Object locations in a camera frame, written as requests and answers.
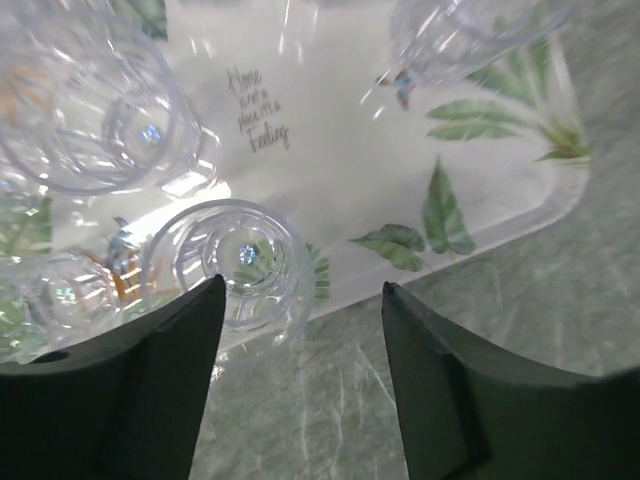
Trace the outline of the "clear glass tray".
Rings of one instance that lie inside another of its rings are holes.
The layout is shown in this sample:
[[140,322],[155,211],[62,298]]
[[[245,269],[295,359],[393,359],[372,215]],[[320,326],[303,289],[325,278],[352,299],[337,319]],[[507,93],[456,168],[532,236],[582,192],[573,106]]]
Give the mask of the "clear glass tray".
[[158,188],[183,196],[214,175],[202,131],[164,56],[107,9],[1,5],[1,160],[8,174],[81,197]]

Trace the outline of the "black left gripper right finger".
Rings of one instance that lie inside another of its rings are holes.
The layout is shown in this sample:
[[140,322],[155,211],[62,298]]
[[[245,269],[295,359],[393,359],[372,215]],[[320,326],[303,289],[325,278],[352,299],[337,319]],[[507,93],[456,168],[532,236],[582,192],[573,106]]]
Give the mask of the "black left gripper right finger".
[[413,479],[635,479],[639,371],[603,376],[522,357],[395,283],[382,323]]

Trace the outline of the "clear faceted glass bottom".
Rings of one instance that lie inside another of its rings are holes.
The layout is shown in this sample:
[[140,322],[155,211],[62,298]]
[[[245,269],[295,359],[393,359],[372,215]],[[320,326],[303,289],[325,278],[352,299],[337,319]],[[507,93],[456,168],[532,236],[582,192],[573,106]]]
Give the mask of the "clear faceted glass bottom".
[[122,324],[106,268],[81,255],[1,257],[1,360],[28,363]]

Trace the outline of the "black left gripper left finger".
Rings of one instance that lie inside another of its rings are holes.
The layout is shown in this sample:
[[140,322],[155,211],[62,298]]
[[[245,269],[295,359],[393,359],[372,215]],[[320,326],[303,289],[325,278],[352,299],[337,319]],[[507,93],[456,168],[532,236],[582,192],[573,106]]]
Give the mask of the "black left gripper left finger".
[[215,276],[107,333],[3,364],[2,477],[187,478],[225,306]]

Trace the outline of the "clear glass under left arm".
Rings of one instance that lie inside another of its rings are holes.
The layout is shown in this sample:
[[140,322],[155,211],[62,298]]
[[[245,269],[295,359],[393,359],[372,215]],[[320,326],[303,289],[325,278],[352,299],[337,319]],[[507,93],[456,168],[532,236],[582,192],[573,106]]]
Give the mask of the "clear glass under left arm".
[[305,242],[243,200],[205,201],[168,220],[143,247],[139,298],[152,310],[217,275],[227,299],[220,348],[230,356],[280,349],[309,318],[315,272]]

